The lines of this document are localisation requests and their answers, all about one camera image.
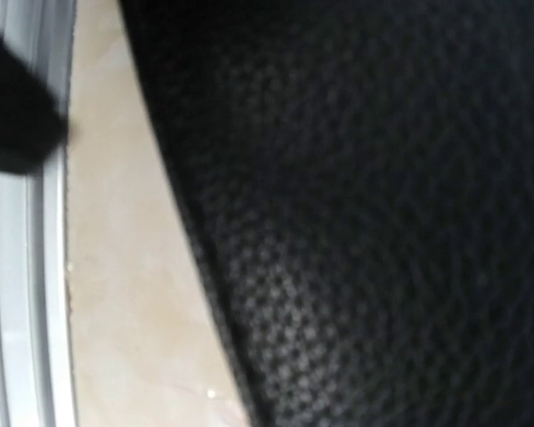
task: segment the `black fabric edge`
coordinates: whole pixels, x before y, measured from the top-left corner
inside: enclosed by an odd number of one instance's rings
[[[150,49],[146,47],[147,42],[143,37],[141,14],[135,0],[119,0],[119,4],[125,21],[125,31],[128,35],[128,41],[133,53],[135,71],[141,83],[142,97],[145,100],[150,124],[157,140],[162,141],[167,136],[166,127],[158,124],[158,121],[155,120],[156,112],[147,102],[147,99],[150,98],[157,99],[158,91],[150,84],[150,67],[142,65],[148,62],[146,54]],[[158,149],[162,154],[160,144],[158,144]],[[192,253],[198,265],[199,275],[206,291],[206,298],[211,308],[212,317],[230,363],[231,371],[238,385],[240,397],[246,407],[249,422],[256,427],[268,424],[267,420],[270,417],[257,407],[256,402],[258,396],[252,392],[250,386],[251,375],[236,350],[234,328],[231,327],[233,324],[230,322],[229,312],[225,308],[222,297],[218,292],[218,289],[223,287],[223,283],[221,275],[218,272],[217,259],[213,251],[209,249],[212,247],[211,242],[207,242],[203,230],[200,230],[192,220],[191,214],[193,212],[190,211],[189,203],[184,196],[184,189],[174,170],[174,165],[170,165],[167,162],[163,163],[165,164],[168,180],[170,181],[171,190],[174,193],[184,228],[188,234]]]

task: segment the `beige marble floor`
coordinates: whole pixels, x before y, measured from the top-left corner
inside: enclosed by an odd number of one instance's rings
[[[68,253],[81,427],[246,425],[117,0],[78,0]]]

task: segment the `black textured fabric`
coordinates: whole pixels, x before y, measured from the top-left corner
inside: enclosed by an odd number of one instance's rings
[[[534,2],[123,4],[254,424],[534,425]]]

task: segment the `marble tile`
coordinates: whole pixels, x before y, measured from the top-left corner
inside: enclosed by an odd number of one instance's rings
[[[247,425],[142,104],[117,0],[78,0],[68,276],[81,427]]]

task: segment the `black mesh material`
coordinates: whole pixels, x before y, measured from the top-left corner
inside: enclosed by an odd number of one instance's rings
[[[534,425],[534,1],[123,4],[253,423]]]

